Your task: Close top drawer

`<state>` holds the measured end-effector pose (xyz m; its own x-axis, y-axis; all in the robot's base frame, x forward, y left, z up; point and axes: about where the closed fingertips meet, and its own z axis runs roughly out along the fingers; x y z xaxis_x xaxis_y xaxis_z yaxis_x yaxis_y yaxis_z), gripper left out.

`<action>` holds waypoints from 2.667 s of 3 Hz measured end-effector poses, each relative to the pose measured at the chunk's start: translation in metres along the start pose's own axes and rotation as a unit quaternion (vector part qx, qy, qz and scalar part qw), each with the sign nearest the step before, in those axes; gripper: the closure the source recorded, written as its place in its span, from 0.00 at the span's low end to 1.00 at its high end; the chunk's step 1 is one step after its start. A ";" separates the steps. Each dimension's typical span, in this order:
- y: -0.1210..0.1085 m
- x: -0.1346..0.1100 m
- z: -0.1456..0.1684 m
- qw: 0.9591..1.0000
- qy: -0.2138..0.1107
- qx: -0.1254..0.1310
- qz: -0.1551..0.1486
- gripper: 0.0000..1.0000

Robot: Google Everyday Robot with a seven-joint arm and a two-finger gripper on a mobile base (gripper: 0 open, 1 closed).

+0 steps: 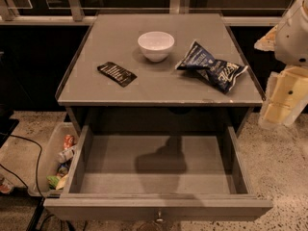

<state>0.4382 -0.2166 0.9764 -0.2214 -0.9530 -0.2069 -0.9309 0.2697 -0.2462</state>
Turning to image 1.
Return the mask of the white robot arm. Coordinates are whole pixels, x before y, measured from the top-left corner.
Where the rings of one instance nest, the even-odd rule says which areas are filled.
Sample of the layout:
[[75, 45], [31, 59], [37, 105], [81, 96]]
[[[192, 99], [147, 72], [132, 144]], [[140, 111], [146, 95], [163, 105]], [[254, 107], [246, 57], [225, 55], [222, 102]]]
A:
[[307, 105], [308, 0], [296, 0], [254, 48], [272, 51], [286, 65], [280, 73], [270, 74], [259, 125], [265, 129], [290, 126]]

